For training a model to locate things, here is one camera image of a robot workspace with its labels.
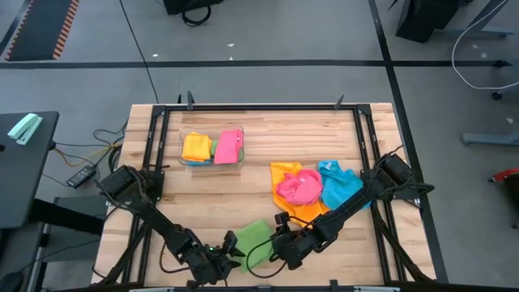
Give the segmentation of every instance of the metal bracket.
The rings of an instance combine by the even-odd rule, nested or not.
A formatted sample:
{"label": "metal bracket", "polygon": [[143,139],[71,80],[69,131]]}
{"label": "metal bracket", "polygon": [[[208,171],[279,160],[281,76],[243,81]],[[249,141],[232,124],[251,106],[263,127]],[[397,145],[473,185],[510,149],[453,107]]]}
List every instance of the metal bracket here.
{"label": "metal bracket", "polygon": [[258,292],[271,292],[271,286],[258,286]]}
{"label": "metal bracket", "polygon": [[339,292],[339,282],[337,280],[330,280],[330,291]]}
{"label": "metal bracket", "polygon": [[195,98],[190,91],[187,91],[187,110],[193,110],[193,104],[195,104]]}
{"label": "metal bracket", "polygon": [[400,292],[400,288],[376,287],[376,286],[354,286],[355,292]]}
{"label": "metal bracket", "polygon": [[357,110],[360,110],[366,116],[371,116],[371,105],[368,105],[368,104],[357,105]]}
{"label": "metal bracket", "polygon": [[154,105],[152,109],[152,117],[156,117],[159,114],[164,113],[165,111],[165,105]]}
{"label": "metal bracket", "polygon": [[342,99],[344,99],[344,94],[342,95],[341,98],[339,98],[339,100],[337,101],[337,103],[333,106],[333,108],[334,108],[335,110],[340,110],[340,109],[341,109]]}

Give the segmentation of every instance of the green cloth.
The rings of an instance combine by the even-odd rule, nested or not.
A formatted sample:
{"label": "green cloth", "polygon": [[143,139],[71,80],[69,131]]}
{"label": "green cloth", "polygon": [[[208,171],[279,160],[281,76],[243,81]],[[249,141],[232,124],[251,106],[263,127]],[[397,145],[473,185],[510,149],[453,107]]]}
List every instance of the green cloth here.
{"label": "green cloth", "polygon": [[[218,145],[218,139],[214,139],[211,143],[211,157],[214,157],[214,153],[217,152],[217,145]],[[243,148],[241,148],[240,152],[238,153],[238,161],[242,161],[244,156],[245,156],[245,152],[243,151]]]}
{"label": "green cloth", "polygon": [[218,139],[214,139],[211,143],[211,156],[214,157],[214,153],[217,152]]}
{"label": "green cloth", "polygon": [[242,161],[244,156],[245,152],[243,151],[243,148],[241,148],[240,152],[238,152],[238,162]]}
{"label": "green cloth", "polygon": [[[233,260],[242,264],[242,272],[247,272],[245,260],[247,259],[249,252],[251,252],[253,247],[268,240],[274,232],[265,220],[259,220],[235,231],[234,233],[238,239],[236,248],[243,252],[245,256],[235,257]],[[262,261],[268,260],[268,257],[271,256],[272,253],[272,242],[265,243],[263,246],[256,248],[249,257],[249,267],[253,268]]]}

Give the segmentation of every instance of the table leg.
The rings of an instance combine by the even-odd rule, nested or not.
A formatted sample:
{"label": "table leg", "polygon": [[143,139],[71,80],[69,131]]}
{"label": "table leg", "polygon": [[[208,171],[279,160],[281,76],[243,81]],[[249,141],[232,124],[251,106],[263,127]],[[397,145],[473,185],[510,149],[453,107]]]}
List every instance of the table leg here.
{"label": "table leg", "polygon": [[29,220],[41,221],[99,235],[103,233],[104,225],[103,220],[99,218],[59,207],[39,199],[34,199],[32,203]]}
{"label": "table leg", "polygon": [[493,144],[505,146],[519,146],[519,133],[510,135],[494,134],[463,134],[461,136],[465,145],[469,144]]}

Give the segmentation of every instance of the wire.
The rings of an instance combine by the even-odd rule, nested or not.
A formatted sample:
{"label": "wire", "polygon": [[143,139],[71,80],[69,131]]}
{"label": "wire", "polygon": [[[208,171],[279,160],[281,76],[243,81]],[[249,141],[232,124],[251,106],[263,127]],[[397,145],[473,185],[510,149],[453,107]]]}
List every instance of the wire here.
{"label": "wire", "polygon": [[467,84],[469,85],[471,88],[473,89],[478,89],[478,90],[503,90],[503,89],[506,89],[506,88],[511,88],[511,87],[514,87],[516,85],[519,85],[519,82],[516,82],[514,84],[509,84],[509,85],[504,85],[504,86],[501,86],[501,87],[498,87],[498,88],[493,88],[493,87],[478,87],[478,86],[475,86],[473,84],[471,84],[469,81],[467,81],[467,79],[465,79],[465,77],[463,77],[463,75],[459,72],[459,70],[456,68],[456,65],[454,64],[454,54],[456,53],[456,47],[458,45],[458,43],[460,42],[461,38],[470,30],[472,29],[473,27],[475,27],[476,25],[478,25],[479,23],[481,23],[482,21],[484,21],[486,18],[490,17],[494,12],[496,12],[498,9],[500,9],[504,4],[506,4],[508,0],[503,0],[501,4],[499,4],[498,6],[496,6],[492,11],[490,11],[490,13],[488,13],[487,15],[483,16],[480,20],[476,21],[474,24],[470,25],[456,40],[456,43],[454,44],[454,48],[453,48],[453,54],[451,56],[451,62],[453,64],[453,69],[454,71],[461,77],[461,79]]}
{"label": "wire", "polygon": [[108,156],[108,168],[111,174],[115,171],[115,163],[121,156],[121,149],[122,146],[117,146],[116,148],[112,149],[110,155]]}
{"label": "wire", "polygon": [[95,264],[92,265],[92,272],[95,273],[97,276],[99,276],[101,279],[104,279],[105,276],[101,275],[96,269],[94,268]]}
{"label": "wire", "polygon": [[162,245],[161,255],[159,256],[159,266],[161,267],[161,271],[162,272],[164,272],[164,273],[180,273],[180,272],[183,272],[183,271],[191,270],[190,267],[177,268],[177,269],[171,270],[171,271],[166,270],[164,268],[163,263],[162,263],[162,256],[164,255],[164,250],[165,250],[165,241],[164,241],[164,244]]}
{"label": "wire", "polygon": [[247,257],[245,258],[245,266],[247,267],[247,271],[249,271],[249,273],[254,276],[254,277],[258,277],[260,279],[269,279],[271,277],[274,277],[276,276],[278,273],[280,273],[283,268],[285,268],[286,266],[286,261],[285,263],[283,263],[283,265],[274,273],[270,274],[270,275],[267,275],[267,276],[264,276],[264,275],[259,275],[257,273],[254,273],[251,269],[251,266],[249,265],[249,258],[251,257],[251,254],[253,251],[255,251],[256,249],[262,247],[263,245],[267,244],[267,243],[270,243],[272,240],[274,240],[274,238],[279,234],[279,231],[277,231],[276,233],[274,233],[269,239],[265,240],[264,242],[258,244],[257,246],[253,247],[251,249],[251,251],[249,251],[249,253],[247,254]]}
{"label": "wire", "polygon": [[153,84],[152,75],[149,73],[148,63],[146,62],[146,58],[144,57],[143,51],[140,49],[139,42],[137,41],[137,37],[135,37],[135,34],[133,32],[133,28],[131,27],[130,20],[128,19],[127,11],[124,9],[124,5],[122,4],[122,0],[119,0],[119,3],[121,4],[122,13],[124,14],[124,18],[127,20],[128,28],[130,28],[131,35],[133,36],[133,40],[135,41],[135,44],[137,45],[137,49],[139,50],[140,57],[143,59],[144,67],[146,68],[146,72],[148,73],[149,82],[152,85],[153,94],[155,95],[155,101],[159,102],[159,97],[157,96],[157,91],[155,89],[155,84]]}
{"label": "wire", "polygon": [[160,4],[160,5],[162,6],[162,7],[164,7],[164,8],[165,8],[164,4],[163,4],[163,3],[161,3],[161,2],[159,1],[159,0],[155,0],[155,2],[159,3],[159,4]]}
{"label": "wire", "polygon": [[22,271],[24,271],[24,270],[25,270],[27,267],[29,267],[30,265],[35,264],[36,262],[38,262],[38,261],[40,261],[40,260],[43,260],[43,259],[46,258],[46,257],[53,256],[53,255],[55,255],[55,254],[57,254],[57,253],[59,253],[59,252],[65,251],[65,250],[70,249],[70,248],[82,247],[82,246],[86,246],[87,244],[90,244],[90,243],[98,243],[98,242],[99,242],[99,240],[92,240],[92,241],[89,241],[89,242],[86,242],[86,243],[81,243],[80,245],[71,246],[71,247],[65,247],[65,248],[63,248],[63,249],[61,249],[61,250],[59,250],[59,251],[55,251],[55,252],[53,252],[53,253],[49,253],[48,255],[44,255],[44,256],[40,257],[39,259],[36,259],[36,260],[30,262],[29,264],[25,265],[23,268],[21,268],[21,269],[19,270],[19,273],[22,272]]}
{"label": "wire", "polygon": [[85,159],[88,159],[88,158],[94,157],[94,156],[96,156],[97,154],[99,154],[99,153],[101,153],[101,152],[103,152],[103,151],[106,151],[106,152],[104,153],[104,155],[103,155],[103,158],[104,158],[104,157],[106,156],[106,154],[108,154],[108,152],[109,152],[109,150],[110,150],[111,148],[114,148],[114,147],[117,147],[117,146],[118,146],[118,144],[116,144],[116,145],[110,145],[110,146],[104,147],[103,149],[100,149],[100,150],[97,150],[97,151],[95,151],[95,152],[92,152],[92,153],[88,154],[86,157],[80,157],[79,159],[82,159],[83,161],[81,161],[81,162],[79,162],[79,163],[70,163],[70,162],[67,160],[67,158],[64,156],[63,151],[59,150],[58,148],[54,148],[53,150],[54,150],[55,152],[57,152],[57,153],[62,157],[62,159],[65,161],[65,163],[66,163],[68,166],[70,166],[70,167],[77,167],[77,166],[82,165],[82,164],[85,162]]}
{"label": "wire", "polygon": [[60,182],[60,181],[58,181],[56,178],[53,178],[53,177],[51,177],[51,176],[49,176],[49,175],[47,175],[47,174],[41,173],[41,175],[43,175],[43,176],[46,177],[46,178],[49,178],[49,179],[54,180],[56,183],[59,183],[60,185],[62,185],[62,186],[64,186],[64,187],[71,187],[71,186],[67,186],[65,183]]}
{"label": "wire", "polygon": [[[109,146],[109,145],[111,145],[111,144],[116,144],[120,139],[124,138],[124,136],[126,135],[126,127],[127,127],[127,125],[128,125],[128,120],[126,120],[126,121],[124,122],[124,124],[122,125],[122,127],[121,127],[118,131],[110,131],[110,130],[106,130],[106,129],[96,129],[96,130],[94,130],[94,132],[93,132],[94,139],[96,139],[96,140],[98,140],[98,141],[100,141],[100,142],[106,144],[106,146]],[[107,141],[107,140],[104,140],[104,139],[102,139],[102,138],[99,138],[99,137],[97,136],[97,133],[98,133],[98,132],[109,133],[109,134],[112,134],[112,135],[118,135],[119,133],[122,132],[122,137],[119,138],[119,139],[117,139],[115,142],[110,143],[110,142]]]}
{"label": "wire", "polygon": [[69,144],[69,143],[61,143],[61,142],[54,142],[58,145],[63,146],[69,146],[69,147],[106,147],[106,145],[103,144]]}
{"label": "wire", "polygon": [[[105,219],[104,219],[104,222],[106,223],[106,221],[108,220],[108,218],[114,213],[115,210],[117,210],[118,208],[115,207],[113,208],[112,210],[110,210],[110,212],[108,212],[108,214],[98,214],[98,215],[94,215],[94,216],[104,216],[106,215]],[[105,276],[101,275],[98,271],[96,271],[95,269],[95,264],[92,265],[92,272],[95,273],[97,276],[101,277],[102,279],[105,278]]]}
{"label": "wire", "polygon": [[81,159],[81,160],[84,160],[84,161],[90,163],[94,168],[96,168],[96,172],[97,172],[98,177],[99,177],[99,178],[101,177],[101,172],[99,171],[99,167],[97,167],[97,164],[96,164],[96,163],[91,162],[91,161],[90,161],[89,159],[87,159],[87,158],[77,157],[77,156],[75,156],[75,155],[71,155],[71,154],[66,154],[66,153],[64,153],[64,152],[61,151],[61,150],[59,150],[59,152],[60,152],[62,155],[64,155],[64,156],[72,157],[72,158],[77,158],[77,159]]}

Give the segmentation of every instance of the floor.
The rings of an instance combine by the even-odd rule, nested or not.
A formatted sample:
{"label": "floor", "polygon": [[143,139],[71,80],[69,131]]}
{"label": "floor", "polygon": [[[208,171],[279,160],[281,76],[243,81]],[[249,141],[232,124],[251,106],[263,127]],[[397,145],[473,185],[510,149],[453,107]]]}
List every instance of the floor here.
{"label": "floor", "polygon": [[[23,1],[0,2],[0,36]],[[152,81],[162,103],[176,102],[178,94],[187,90],[199,103],[331,102],[342,94],[347,102],[398,103],[401,95],[423,176],[436,186],[430,195],[431,210],[449,281],[519,287],[519,232],[510,228],[519,214],[502,186],[487,182],[492,174],[517,166],[518,150],[466,147],[461,142],[463,132],[519,131],[518,94],[493,101],[491,92],[469,88],[447,66],[394,67],[395,87],[382,62],[370,2],[378,7],[393,61],[450,59],[455,40],[441,32],[424,45],[394,36],[402,1],[388,11],[392,0],[226,0],[213,8],[206,25],[189,28],[178,17],[168,16],[160,0],[123,0],[144,57],[152,64]],[[449,27],[466,26],[486,3],[475,0],[462,8]],[[517,29],[517,10],[519,2],[511,1],[491,24]],[[519,36],[467,38],[460,43],[457,58],[518,59],[517,45]],[[286,59],[316,62],[307,66],[275,62]],[[271,60],[272,65],[207,67],[209,63],[198,62],[229,65],[243,60]],[[325,66],[319,60],[380,62],[371,67]],[[84,65],[93,62],[119,62],[119,67]],[[155,102],[146,70],[135,65],[139,62],[119,1],[82,0],[65,51],[52,63],[83,64],[83,68],[10,69],[2,58],[0,113],[57,110],[61,117],[56,141],[94,142],[92,132],[120,128],[132,104]],[[516,82],[519,76],[512,68],[496,70],[481,64],[460,71],[474,84],[487,86]],[[83,156],[95,149],[62,150]],[[101,172],[107,171],[103,164]],[[53,153],[45,173],[60,181],[73,174]],[[94,193],[91,184],[71,190],[43,178],[37,196],[52,200]],[[85,286],[91,265],[92,261],[52,264],[45,287]]]}

